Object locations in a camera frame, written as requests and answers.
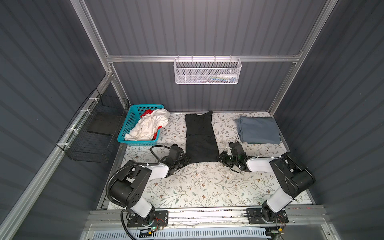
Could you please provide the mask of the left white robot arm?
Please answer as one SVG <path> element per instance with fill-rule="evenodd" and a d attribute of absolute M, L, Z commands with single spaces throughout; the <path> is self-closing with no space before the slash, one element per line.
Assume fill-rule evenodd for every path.
<path fill-rule="evenodd" d="M 143 197 L 147 183 L 165 179 L 191 163 L 191 158 L 178 145 L 150 147 L 156 163 L 128 161 L 106 183 L 108 200 L 134 214 L 139 223 L 149 226 L 155 218 L 155 207 Z"/>

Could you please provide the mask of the black t shirt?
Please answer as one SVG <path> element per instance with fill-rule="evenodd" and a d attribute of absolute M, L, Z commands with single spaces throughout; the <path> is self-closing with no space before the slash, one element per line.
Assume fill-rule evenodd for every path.
<path fill-rule="evenodd" d="M 186 155 L 193 164 L 215 162 L 219 155 L 212 116 L 212 111 L 202 115 L 186 115 Z"/>

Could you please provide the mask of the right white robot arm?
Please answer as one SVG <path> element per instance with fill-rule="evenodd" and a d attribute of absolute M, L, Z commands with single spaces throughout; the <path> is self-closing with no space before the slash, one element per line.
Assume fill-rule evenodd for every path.
<path fill-rule="evenodd" d="M 220 153 L 217 160 L 224 166 L 237 167 L 237 173 L 270 172 L 274 173 L 279 188 L 263 202 L 260 208 L 249 208 L 246 217 L 250 224 L 264 222 L 266 224 L 284 224 L 288 222 L 285 208 L 298 195 L 312 186 L 316 179 L 291 152 L 279 157 L 247 156 L 240 143 L 229 143 L 229 150 Z"/>

